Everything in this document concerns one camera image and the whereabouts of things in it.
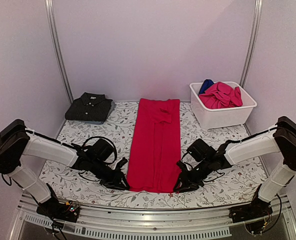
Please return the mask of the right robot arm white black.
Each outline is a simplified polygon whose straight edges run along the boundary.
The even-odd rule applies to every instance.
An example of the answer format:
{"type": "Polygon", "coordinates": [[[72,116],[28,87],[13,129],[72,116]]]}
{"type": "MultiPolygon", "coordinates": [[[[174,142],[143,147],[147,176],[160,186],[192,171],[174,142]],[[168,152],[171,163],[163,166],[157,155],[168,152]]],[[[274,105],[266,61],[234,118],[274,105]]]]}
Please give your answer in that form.
{"type": "Polygon", "coordinates": [[[182,160],[177,162],[181,172],[173,187],[174,192],[198,190],[206,178],[218,170],[229,169],[254,158],[275,157],[269,176],[255,190],[248,204],[231,207],[233,223],[250,221],[273,213],[271,202],[296,176],[296,123],[281,116],[266,130],[241,140],[227,140],[217,149],[202,139],[195,140],[186,150],[197,165],[188,169],[182,160]]]}

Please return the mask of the aluminium frame post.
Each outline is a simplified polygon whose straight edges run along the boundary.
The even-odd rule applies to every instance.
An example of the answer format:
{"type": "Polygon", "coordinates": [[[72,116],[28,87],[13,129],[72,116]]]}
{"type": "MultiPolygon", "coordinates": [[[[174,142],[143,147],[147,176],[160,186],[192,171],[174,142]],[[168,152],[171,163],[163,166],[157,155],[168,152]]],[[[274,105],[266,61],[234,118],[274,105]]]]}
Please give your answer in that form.
{"type": "Polygon", "coordinates": [[[245,57],[245,61],[244,61],[244,65],[243,65],[243,69],[240,77],[241,87],[245,87],[249,70],[251,67],[251,61],[255,51],[256,41],[257,41],[259,28],[260,28],[262,8],[263,8],[263,0],[255,0],[250,38],[249,38],[246,57],[245,57]]]}
{"type": "Polygon", "coordinates": [[[44,3],[45,3],[47,21],[48,21],[49,30],[50,30],[50,36],[51,36],[51,40],[54,48],[54,53],[55,53],[59,73],[63,82],[63,87],[67,95],[68,102],[71,104],[74,98],[73,98],[73,93],[71,90],[71,86],[69,83],[69,79],[68,79],[68,75],[65,67],[64,57],[63,57],[61,46],[60,46],[60,39],[59,39],[59,34],[57,30],[57,25],[56,25],[53,0],[45,0],[44,3]]]}

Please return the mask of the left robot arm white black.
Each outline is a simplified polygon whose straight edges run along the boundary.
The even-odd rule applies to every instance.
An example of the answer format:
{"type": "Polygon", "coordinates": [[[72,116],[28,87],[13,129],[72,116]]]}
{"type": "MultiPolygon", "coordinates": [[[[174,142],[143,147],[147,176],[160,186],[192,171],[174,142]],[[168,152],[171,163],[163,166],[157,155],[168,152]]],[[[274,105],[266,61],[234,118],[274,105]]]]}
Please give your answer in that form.
{"type": "Polygon", "coordinates": [[[130,185],[122,172],[127,159],[118,160],[117,156],[114,143],[103,136],[89,137],[82,145],[68,144],[26,127],[21,119],[0,131],[0,174],[8,176],[8,185],[15,182],[30,194],[37,204],[37,214],[52,221],[77,222],[78,203],[59,200],[50,184],[42,181],[25,160],[51,161],[72,170],[90,172],[101,186],[128,191],[130,185]]]}

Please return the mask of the aluminium frame post left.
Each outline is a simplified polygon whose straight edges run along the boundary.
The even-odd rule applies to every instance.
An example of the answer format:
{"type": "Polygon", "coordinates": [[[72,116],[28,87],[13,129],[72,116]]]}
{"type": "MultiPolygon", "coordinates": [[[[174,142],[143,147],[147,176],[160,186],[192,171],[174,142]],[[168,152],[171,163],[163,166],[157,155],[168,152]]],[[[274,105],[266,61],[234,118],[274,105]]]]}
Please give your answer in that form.
{"type": "Polygon", "coordinates": [[[71,90],[71,86],[69,83],[69,79],[68,79],[68,75],[65,67],[64,57],[63,57],[61,46],[60,46],[60,39],[59,39],[59,34],[57,30],[57,25],[56,25],[53,0],[45,0],[44,3],[45,3],[47,21],[48,21],[49,30],[50,30],[50,36],[51,36],[51,40],[54,48],[54,53],[55,53],[59,73],[63,82],[63,87],[67,95],[68,102],[71,104],[74,98],[73,98],[73,93],[71,90]]]}

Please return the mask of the aluminium front rail base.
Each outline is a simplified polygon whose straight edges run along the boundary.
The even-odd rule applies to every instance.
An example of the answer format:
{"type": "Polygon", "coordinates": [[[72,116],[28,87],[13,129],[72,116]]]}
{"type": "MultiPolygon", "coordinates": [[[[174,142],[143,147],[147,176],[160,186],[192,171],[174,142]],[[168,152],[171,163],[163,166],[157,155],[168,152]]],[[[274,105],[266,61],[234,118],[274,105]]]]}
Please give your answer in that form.
{"type": "Polygon", "coordinates": [[[36,212],[23,194],[10,230],[11,240],[296,240],[296,218],[285,194],[275,198],[267,231],[248,232],[264,221],[233,222],[230,206],[188,209],[135,209],[82,204],[76,222],[61,229],[36,212]]]}

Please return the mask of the aluminium frame post right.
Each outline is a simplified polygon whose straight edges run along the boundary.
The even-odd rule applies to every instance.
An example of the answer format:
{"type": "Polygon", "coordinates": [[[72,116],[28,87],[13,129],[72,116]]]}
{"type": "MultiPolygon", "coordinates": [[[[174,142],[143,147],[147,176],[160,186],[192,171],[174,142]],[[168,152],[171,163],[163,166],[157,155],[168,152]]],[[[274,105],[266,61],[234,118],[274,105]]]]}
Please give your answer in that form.
{"type": "Polygon", "coordinates": [[[256,41],[257,41],[259,28],[260,28],[262,8],[263,8],[263,0],[255,0],[250,38],[249,38],[246,57],[245,57],[245,61],[244,61],[244,65],[243,65],[243,69],[240,77],[241,87],[245,87],[249,70],[251,67],[251,61],[255,51],[256,41]]]}

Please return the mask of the grey folded garment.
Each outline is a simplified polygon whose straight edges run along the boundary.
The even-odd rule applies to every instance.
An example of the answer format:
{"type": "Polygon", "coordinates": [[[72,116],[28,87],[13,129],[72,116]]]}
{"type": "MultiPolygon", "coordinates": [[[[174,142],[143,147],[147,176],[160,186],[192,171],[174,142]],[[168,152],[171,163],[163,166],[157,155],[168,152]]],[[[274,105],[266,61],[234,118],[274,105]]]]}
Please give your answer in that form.
{"type": "Polygon", "coordinates": [[[88,102],[86,105],[80,101],[74,101],[67,111],[67,120],[80,121],[95,125],[102,125],[115,108],[113,100],[103,100],[99,103],[88,102]]]}

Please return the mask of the magenta t-shirt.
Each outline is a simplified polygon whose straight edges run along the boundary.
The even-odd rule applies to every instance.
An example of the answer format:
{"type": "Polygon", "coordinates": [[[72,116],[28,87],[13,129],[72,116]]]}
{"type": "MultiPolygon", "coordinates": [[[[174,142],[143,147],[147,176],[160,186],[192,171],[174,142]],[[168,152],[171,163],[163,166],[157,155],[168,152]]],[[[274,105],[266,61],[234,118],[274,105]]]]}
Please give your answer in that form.
{"type": "Polygon", "coordinates": [[[172,193],[181,172],[180,100],[139,101],[126,180],[133,192],[172,193]]]}

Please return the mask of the floral patterned table cloth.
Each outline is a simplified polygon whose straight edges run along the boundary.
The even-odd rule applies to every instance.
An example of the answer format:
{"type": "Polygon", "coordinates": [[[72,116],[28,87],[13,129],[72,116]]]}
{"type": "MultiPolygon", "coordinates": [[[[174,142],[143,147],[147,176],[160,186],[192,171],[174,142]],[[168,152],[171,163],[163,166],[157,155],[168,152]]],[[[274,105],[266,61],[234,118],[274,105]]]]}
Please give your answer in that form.
{"type": "MultiPolygon", "coordinates": [[[[137,102],[117,102],[104,124],[66,121],[58,140],[67,144],[93,144],[97,137],[113,141],[119,158],[128,158],[138,113],[137,102]]],[[[46,161],[40,179],[50,184],[60,199],[132,209],[188,209],[217,207],[248,202],[266,173],[259,158],[243,161],[212,173],[203,187],[184,193],[120,191],[106,188],[90,172],[46,161]]]]}

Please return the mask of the black pinstriped folded shirt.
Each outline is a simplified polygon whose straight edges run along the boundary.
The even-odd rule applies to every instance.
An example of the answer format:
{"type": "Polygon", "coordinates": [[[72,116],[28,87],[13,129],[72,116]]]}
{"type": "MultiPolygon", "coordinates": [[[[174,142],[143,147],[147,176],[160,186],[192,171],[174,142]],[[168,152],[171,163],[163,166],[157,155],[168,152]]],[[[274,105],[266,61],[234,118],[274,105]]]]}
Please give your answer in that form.
{"type": "Polygon", "coordinates": [[[84,92],[76,98],[64,118],[68,121],[103,124],[115,108],[115,102],[104,94],[84,92]]]}

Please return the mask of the blue garment in bin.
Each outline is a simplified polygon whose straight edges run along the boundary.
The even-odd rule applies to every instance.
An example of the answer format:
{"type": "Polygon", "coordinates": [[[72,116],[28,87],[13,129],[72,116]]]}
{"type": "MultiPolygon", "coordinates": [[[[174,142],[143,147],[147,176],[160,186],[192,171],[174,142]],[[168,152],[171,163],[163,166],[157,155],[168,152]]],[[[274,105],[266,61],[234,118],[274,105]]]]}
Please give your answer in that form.
{"type": "Polygon", "coordinates": [[[205,91],[210,88],[214,82],[211,79],[205,79],[204,82],[202,83],[200,90],[198,92],[198,95],[204,94],[205,91]]]}

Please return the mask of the pink garment in bin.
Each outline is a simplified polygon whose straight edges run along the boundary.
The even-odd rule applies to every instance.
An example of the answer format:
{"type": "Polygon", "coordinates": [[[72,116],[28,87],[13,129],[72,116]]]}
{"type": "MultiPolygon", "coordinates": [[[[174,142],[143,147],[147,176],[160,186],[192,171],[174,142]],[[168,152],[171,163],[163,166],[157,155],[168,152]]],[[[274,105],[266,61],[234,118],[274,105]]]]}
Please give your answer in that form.
{"type": "Polygon", "coordinates": [[[240,88],[233,88],[223,82],[214,83],[198,97],[206,108],[212,110],[243,106],[240,88]]]}

